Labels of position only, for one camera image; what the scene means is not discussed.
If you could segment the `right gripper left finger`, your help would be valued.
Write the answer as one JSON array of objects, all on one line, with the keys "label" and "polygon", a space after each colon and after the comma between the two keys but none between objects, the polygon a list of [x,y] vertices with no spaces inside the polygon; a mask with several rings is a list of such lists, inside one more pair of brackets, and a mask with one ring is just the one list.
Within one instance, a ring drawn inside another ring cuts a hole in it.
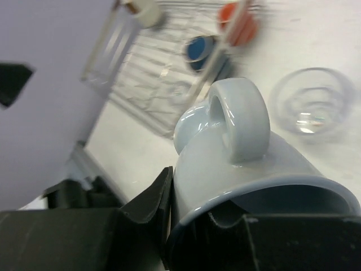
[{"label": "right gripper left finger", "polygon": [[120,208],[1,212],[2,270],[161,270],[172,167]]}]

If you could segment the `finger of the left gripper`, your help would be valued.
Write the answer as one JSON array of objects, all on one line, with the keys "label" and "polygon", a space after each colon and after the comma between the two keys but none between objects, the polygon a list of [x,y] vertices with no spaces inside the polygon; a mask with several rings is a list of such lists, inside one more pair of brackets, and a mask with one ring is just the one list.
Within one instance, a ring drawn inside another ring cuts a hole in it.
[{"label": "finger of the left gripper", "polygon": [[1,107],[11,107],[30,80],[34,69],[22,63],[1,62]]}]

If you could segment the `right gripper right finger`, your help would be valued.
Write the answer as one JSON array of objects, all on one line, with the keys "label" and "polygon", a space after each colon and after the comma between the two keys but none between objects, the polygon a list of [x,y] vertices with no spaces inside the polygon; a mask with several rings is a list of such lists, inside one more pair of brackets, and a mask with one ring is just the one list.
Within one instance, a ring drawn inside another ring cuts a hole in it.
[{"label": "right gripper right finger", "polygon": [[170,270],[359,270],[360,217],[222,203],[168,239]]}]

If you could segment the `white upside-down cup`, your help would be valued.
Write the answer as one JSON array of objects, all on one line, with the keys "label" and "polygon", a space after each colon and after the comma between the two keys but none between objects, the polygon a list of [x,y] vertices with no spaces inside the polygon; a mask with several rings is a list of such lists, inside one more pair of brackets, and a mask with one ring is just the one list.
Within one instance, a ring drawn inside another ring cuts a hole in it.
[{"label": "white upside-down cup", "polygon": [[253,214],[359,215],[356,196],[270,130],[265,101],[244,77],[213,83],[176,124],[170,244],[226,201]]}]

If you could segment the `beige cup with brown band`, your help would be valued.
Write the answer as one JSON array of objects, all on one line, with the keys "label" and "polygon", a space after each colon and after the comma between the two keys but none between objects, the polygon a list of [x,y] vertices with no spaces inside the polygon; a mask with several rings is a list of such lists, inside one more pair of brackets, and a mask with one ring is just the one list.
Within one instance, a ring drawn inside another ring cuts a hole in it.
[{"label": "beige cup with brown band", "polygon": [[156,26],[162,19],[163,11],[154,0],[124,0],[122,4],[143,28]]}]

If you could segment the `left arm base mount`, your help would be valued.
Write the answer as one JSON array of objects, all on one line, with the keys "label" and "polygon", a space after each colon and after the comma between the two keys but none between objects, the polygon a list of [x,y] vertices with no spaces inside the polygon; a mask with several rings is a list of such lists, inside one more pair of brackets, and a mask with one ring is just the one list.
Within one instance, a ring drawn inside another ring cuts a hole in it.
[{"label": "left arm base mount", "polygon": [[80,181],[68,178],[49,187],[43,193],[47,207],[49,209],[120,208],[124,205],[103,177],[86,179],[85,183],[88,187],[84,187]]}]

